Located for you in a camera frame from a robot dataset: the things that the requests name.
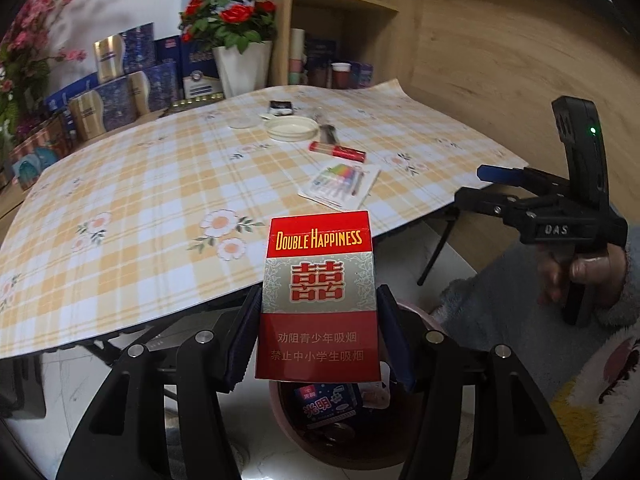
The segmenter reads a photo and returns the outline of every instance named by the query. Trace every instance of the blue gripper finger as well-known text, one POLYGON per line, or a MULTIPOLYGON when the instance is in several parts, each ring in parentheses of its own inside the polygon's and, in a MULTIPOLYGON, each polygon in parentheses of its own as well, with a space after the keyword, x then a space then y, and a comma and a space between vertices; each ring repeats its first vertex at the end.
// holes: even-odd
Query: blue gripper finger
POLYGON ((510 170, 509 168, 483 164, 478 168, 477 175, 483 182, 493 182, 494 184, 521 187, 524 183, 522 170, 517 168, 510 170))

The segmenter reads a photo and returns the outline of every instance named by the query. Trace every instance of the shelf compartment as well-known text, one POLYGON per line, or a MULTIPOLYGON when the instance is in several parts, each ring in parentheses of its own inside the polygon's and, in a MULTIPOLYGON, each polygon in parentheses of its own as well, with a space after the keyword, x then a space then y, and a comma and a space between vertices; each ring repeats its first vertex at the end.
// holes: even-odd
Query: shelf compartment
POLYGON ((295 4, 309 7, 331 7, 345 10, 385 10, 398 12, 398 8, 380 0, 293 0, 295 4))

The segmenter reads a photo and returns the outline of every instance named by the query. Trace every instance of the gray fleece clothing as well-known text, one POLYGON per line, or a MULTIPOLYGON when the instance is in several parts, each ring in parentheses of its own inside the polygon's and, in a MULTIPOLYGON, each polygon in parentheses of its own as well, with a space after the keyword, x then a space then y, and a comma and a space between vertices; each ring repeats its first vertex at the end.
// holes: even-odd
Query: gray fleece clothing
POLYGON ((537 303, 535 252, 535 247, 516 243, 475 277, 455 280, 442 293, 442 306, 433 316, 462 346, 510 346, 551 399, 614 332, 638 320, 640 226, 629 228, 620 300, 609 310, 597 309, 585 328, 564 323, 557 306, 537 303))

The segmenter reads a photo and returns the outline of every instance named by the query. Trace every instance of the plaid tablecloth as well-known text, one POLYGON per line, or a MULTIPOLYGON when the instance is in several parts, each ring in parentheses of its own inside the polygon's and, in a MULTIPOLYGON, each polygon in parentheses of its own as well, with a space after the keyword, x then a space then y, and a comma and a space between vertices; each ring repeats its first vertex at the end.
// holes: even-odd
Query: plaid tablecloth
POLYGON ((268 88, 144 124, 73 153, 33 187, 0 250, 0 358, 114 332, 262 280, 271 218, 329 209, 298 186, 329 157, 234 130, 270 100, 322 107, 340 142, 382 168, 374 235, 481 187, 480 164, 523 160, 405 95, 268 88))

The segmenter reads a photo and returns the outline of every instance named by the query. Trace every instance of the white plate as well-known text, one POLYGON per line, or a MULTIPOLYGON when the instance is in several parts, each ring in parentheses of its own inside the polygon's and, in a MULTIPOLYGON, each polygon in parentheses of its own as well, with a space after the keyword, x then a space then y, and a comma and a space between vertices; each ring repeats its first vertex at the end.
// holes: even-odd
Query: white plate
POLYGON ((285 142, 309 140, 318 132, 318 123, 308 117, 278 117, 269 119, 264 126, 271 139, 285 142))

